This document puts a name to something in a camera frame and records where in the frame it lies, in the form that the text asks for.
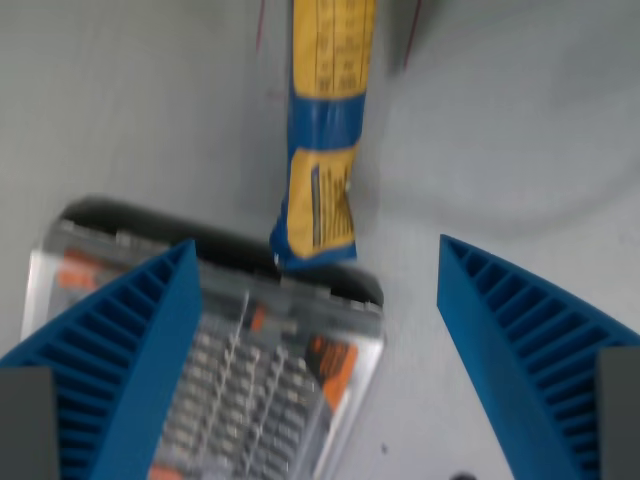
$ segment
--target red wire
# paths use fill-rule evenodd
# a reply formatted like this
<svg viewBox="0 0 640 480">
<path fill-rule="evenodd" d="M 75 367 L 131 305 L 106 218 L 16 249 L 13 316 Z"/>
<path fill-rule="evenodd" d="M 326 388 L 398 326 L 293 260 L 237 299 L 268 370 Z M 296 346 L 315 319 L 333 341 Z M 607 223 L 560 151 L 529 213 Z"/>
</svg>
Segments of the red wire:
<svg viewBox="0 0 640 480">
<path fill-rule="evenodd" d="M 258 17 L 258 32 L 256 33 L 256 52 L 260 51 L 260 44 L 262 43 L 262 25 L 264 23 L 264 9 L 266 0 L 260 2 L 260 16 Z"/>
<path fill-rule="evenodd" d="M 407 69 L 409 65 L 409 54 L 411 53 L 411 47 L 413 46 L 413 37 L 416 35 L 416 29 L 418 27 L 418 17 L 420 16 L 420 9 L 422 8 L 422 0 L 418 0 L 416 4 L 416 13 L 413 15 L 413 24 L 411 25 L 411 34 L 409 35 L 409 44 L 407 45 L 407 53 L 404 56 L 404 69 Z"/>
</svg>

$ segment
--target white table surface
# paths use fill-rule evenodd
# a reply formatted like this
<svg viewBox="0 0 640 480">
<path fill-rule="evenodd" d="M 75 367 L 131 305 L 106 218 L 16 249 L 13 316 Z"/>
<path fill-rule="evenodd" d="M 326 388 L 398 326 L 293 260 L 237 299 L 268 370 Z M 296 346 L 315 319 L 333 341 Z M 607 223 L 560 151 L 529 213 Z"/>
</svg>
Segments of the white table surface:
<svg viewBox="0 0 640 480">
<path fill-rule="evenodd" d="M 390 1 L 352 192 L 388 349 L 338 478 L 508 479 L 435 305 L 438 237 L 640 328 L 640 7 L 443 0 L 402 72 L 413 1 Z M 0 3 L 0 351 L 18 340 L 30 249 L 84 194 L 267 238 L 285 4 L 267 0 L 256 53 L 258 0 Z"/>
</svg>

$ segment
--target snack bar wrapper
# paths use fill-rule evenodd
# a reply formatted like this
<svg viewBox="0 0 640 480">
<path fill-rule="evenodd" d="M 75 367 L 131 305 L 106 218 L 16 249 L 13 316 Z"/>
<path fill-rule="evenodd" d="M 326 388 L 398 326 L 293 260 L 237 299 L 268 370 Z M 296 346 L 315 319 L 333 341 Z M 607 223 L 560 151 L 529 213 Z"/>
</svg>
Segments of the snack bar wrapper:
<svg viewBox="0 0 640 480">
<path fill-rule="evenodd" d="M 376 0 L 292 0 L 287 190 L 271 233 L 285 269 L 356 257 L 347 199 Z"/>
</svg>

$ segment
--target yellow label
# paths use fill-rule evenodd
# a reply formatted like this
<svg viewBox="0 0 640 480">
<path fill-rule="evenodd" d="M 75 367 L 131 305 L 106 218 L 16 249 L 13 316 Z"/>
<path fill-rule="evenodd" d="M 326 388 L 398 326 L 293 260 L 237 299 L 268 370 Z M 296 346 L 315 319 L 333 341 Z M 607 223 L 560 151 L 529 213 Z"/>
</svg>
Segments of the yellow label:
<svg viewBox="0 0 640 480">
<path fill-rule="evenodd" d="M 298 149 L 291 161 L 287 238 L 307 258 L 355 240 L 347 185 L 357 147 L 332 152 Z"/>
<path fill-rule="evenodd" d="M 302 97 L 367 89 L 376 0 L 294 0 L 293 82 Z"/>
</svg>

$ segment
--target plastic case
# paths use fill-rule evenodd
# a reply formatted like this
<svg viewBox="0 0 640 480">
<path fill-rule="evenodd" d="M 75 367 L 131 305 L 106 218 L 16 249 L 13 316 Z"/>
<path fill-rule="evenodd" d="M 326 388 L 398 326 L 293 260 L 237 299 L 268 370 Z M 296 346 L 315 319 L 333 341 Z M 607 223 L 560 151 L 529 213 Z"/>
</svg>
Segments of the plastic case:
<svg viewBox="0 0 640 480">
<path fill-rule="evenodd" d="M 149 477 L 333 478 L 384 349 L 382 295 L 365 274 L 283 277 L 266 245 L 89 199 L 32 254 L 22 338 L 188 237 L 203 315 Z"/>
</svg>

